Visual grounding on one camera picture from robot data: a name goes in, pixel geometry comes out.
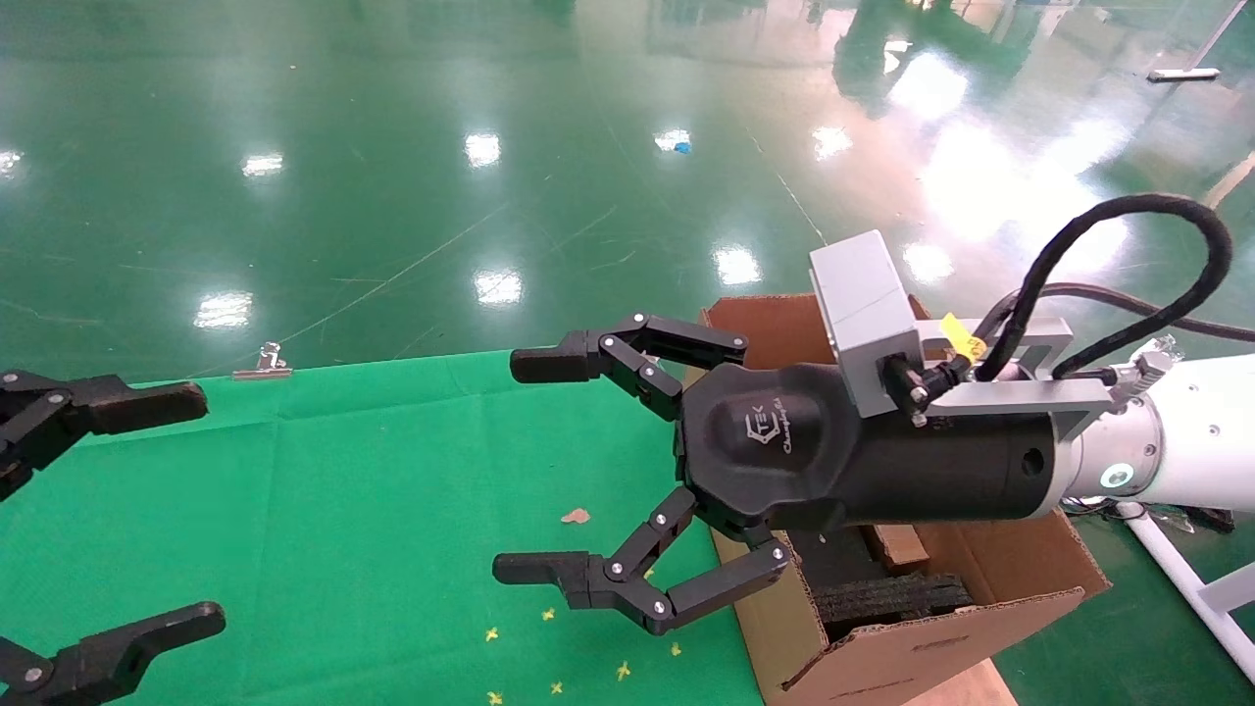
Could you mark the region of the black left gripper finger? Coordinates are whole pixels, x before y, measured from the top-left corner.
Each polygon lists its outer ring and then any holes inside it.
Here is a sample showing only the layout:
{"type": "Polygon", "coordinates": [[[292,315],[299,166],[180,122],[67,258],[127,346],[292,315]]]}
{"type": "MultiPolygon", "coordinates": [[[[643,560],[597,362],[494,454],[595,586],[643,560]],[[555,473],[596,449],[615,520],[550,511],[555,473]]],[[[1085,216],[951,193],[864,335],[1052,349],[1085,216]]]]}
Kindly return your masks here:
{"type": "Polygon", "coordinates": [[[176,381],[131,387],[115,375],[59,380],[3,372],[1,500],[26,487],[83,438],[117,436],[203,419],[201,385],[176,381]]]}
{"type": "Polygon", "coordinates": [[[162,653],[226,628],[216,602],[200,602],[78,640],[44,657],[1,640],[3,705],[104,705],[136,692],[162,653]]]}

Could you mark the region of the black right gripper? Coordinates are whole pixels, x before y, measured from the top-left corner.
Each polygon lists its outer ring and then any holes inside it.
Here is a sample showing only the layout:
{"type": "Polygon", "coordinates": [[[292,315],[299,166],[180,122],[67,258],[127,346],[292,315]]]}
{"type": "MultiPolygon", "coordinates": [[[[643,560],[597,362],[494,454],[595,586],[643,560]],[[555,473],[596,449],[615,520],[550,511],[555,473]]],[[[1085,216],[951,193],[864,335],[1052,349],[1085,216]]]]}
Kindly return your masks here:
{"type": "Polygon", "coordinates": [[[1018,520],[1044,507],[1055,461],[1045,413],[940,418],[922,428],[899,411],[866,419],[838,366],[749,370],[738,366],[747,349],[743,334],[633,313],[609,329],[571,330],[555,347],[512,350],[515,381],[605,377],[659,419],[678,419],[685,487],[611,557],[503,553],[494,581],[552,584],[574,611],[616,611],[665,635],[779,581],[789,548],[767,527],[1018,520]],[[712,371],[684,393],[663,359],[712,371]],[[697,517],[733,532],[747,553],[669,589],[651,584],[648,571],[697,517]]]}

